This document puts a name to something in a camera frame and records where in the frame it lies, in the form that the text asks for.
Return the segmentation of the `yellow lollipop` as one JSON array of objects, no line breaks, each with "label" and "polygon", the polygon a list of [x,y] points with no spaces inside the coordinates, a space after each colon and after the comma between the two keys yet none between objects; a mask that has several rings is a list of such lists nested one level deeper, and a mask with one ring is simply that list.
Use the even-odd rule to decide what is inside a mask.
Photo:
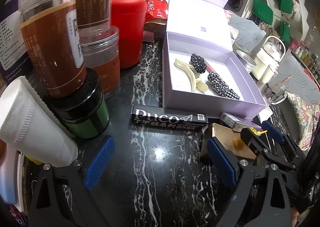
[{"label": "yellow lollipop", "polygon": [[256,136],[261,136],[262,134],[265,134],[267,133],[267,130],[265,131],[257,131],[255,128],[253,127],[250,127],[249,130],[254,133]]}]

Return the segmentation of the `gold cardboard box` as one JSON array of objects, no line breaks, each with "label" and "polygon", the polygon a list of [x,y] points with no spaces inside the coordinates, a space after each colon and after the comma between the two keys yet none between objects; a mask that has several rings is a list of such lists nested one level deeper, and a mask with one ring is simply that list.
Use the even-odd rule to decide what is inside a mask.
[{"label": "gold cardboard box", "polygon": [[207,141],[210,137],[217,137],[221,145],[239,159],[254,161],[256,155],[250,148],[241,140],[240,133],[234,132],[232,129],[219,124],[213,123],[204,131],[201,143],[200,158],[204,159],[208,154]]}]

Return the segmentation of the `black white gingham scrunchie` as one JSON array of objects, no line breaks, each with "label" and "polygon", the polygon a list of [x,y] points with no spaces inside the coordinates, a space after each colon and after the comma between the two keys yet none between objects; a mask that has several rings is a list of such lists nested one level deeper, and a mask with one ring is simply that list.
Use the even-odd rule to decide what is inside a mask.
[{"label": "black white gingham scrunchie", "polygon": [[208,81],[212,89],[218,94],[218,96],[239,100],[240,96],[236,94],[234,90],[229,88],[229,86],[221,79],[219,74],[216,72],[210,72],[208,75]]}]

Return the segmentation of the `pink lip gloss tube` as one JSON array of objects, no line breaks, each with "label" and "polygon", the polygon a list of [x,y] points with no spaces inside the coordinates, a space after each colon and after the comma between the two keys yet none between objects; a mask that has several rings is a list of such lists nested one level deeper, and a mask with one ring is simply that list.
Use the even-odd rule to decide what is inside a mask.
[{"label": "pink lip gloss tube", "polygon": [[211,73],[211,72],[215,72],[215,70],[208,64],[206,63],[206,70]]}]

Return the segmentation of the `cream hair claw clip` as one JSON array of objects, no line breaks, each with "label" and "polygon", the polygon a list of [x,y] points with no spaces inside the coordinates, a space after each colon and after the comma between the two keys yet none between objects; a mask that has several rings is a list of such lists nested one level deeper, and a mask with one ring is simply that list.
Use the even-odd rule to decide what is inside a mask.
[{"label": "cream hair claw clip", "polygon": [[195,90],[198,89],[204,93],[209,89],[208,85],[200,79],[200,74],[195,70],[193,65],[175,59],[175,66],[184,71],[188,76],[192,92],[195,92]]}]

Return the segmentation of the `black Puco pen box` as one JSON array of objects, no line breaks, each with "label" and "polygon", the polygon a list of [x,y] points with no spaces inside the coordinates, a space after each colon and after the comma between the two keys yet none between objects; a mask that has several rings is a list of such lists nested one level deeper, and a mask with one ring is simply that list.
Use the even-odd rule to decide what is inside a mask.
[{"label": "black Puco pen box", "polygon": [[132,106],[131,121],[139,126],[195,132],[208,125],[206,114],[137,104]]}]

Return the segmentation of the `black polka dot scrunchie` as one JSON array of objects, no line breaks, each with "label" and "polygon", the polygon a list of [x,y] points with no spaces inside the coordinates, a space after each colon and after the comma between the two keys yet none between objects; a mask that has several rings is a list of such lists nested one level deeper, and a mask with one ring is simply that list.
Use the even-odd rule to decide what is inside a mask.
[{"label": "black polka dot scrunchie", "polygon": [[207,65],[205,63],[205,60],[203,57],[196,55],[196,54],[192,54],[191,58],[190,58],[190,64],[195,68],[195,70],[200,73],[203,74],[206,69],[207,69]]}]

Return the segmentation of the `floral fabric cushion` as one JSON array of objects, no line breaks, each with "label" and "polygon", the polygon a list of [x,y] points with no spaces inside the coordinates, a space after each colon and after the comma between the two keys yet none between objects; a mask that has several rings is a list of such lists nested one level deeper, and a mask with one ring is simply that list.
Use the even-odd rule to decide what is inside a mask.
[{"label": "floral fabric cushion", "polygon": [[290,92],[287,92],[287,99],[293,107],[299,124],[300,141],[298,146],[302,151],[309,151],[319,121],[319,104],[307,103],[300,96]]}]

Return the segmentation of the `glass Hello Kitty mug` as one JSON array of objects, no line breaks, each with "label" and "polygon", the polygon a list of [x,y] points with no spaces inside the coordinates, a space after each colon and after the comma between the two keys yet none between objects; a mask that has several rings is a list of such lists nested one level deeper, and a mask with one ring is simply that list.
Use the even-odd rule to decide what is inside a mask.
[{"label": "glass Hello Kitty mug", "polygon": [[261,93],[267,105],[277,105],[287,97],[287,82],[278,74],[274,74],[268,83],[264,84]]}]

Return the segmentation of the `grey chair back near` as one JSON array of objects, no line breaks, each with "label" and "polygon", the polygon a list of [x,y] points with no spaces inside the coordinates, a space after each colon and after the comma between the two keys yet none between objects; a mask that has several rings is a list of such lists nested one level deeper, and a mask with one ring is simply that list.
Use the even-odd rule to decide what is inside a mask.
[{"label": "grey chair back near", "polygon": [[304,72],[303,67],[292,54],[285,56],[277,69],[277,77],[281,80],[291,75],[287,82],[289,92],[300,96],[305,102],[318,105],[319,89],[314,81]]}]

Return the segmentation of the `grey chair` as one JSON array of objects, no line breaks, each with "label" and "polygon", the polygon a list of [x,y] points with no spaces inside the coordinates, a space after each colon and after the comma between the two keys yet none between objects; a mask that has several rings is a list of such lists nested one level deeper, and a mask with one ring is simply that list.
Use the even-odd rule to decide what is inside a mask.
[{"label": "grey chair", "polygon": [[231,17],[229,25],[239,31],[235,43],[248,53],[266,36],[266,32],[261,30],[252,20],[242,18],[236,14]]},{"label": "grey chair", "polygon": [[318,105],[319,89],[314,81],[304,72],[303,67],[292,54],[285,56],[277,69],[277,77],[281,80],[291,75],[287,82],[289,92],[300,96],[305,102]]}]

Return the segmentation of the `lilac gift box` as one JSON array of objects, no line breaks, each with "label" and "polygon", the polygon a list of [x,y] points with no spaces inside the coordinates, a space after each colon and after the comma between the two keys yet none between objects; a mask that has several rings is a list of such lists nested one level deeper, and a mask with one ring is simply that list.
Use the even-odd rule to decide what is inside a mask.
[{"label": "lilac gift box", "polygon": [[[228,0],[169,0],[163,43],[164,108],[198,112],[211,118],[227,112],[253,119],[266,107],[255,81],[233,53],[224,7]],[[192,90],[189,77],[175,61],[189,63],[192,54],[203,57],[238,100],[217,95],[212,89]]]}]

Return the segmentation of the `grey chair back far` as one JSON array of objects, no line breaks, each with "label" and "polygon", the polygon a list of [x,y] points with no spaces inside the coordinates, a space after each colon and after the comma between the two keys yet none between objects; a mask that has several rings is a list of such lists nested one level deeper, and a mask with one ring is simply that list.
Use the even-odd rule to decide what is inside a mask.
[{"label": "grey chair back far", "polygon": [[242,18],[236,14],[231,17],[229,25],[239,31],[235,43],[248,53],[266,36],[266,32],[261,30],[252,20]]}]

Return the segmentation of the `green label black jar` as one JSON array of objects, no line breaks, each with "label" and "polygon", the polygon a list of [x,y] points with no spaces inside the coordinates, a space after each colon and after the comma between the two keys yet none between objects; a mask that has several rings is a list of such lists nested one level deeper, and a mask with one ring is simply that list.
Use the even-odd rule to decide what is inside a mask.
[{"label": "green label black jar", "polygon": [[67,129],[77,138],[92,139],[107,128],[110,116],[97,73],[86,69],[84,83],[72,94],[47,99]]}]

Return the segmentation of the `brown herb jar front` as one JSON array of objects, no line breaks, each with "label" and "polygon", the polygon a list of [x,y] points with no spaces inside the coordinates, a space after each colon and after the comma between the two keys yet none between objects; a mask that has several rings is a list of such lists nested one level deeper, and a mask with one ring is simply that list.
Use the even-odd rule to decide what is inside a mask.
[{"label": "brown herb jar front", "polygon": [[86,78],[76,0],[18,0],[27,53],[48,94],[72,94]]}]

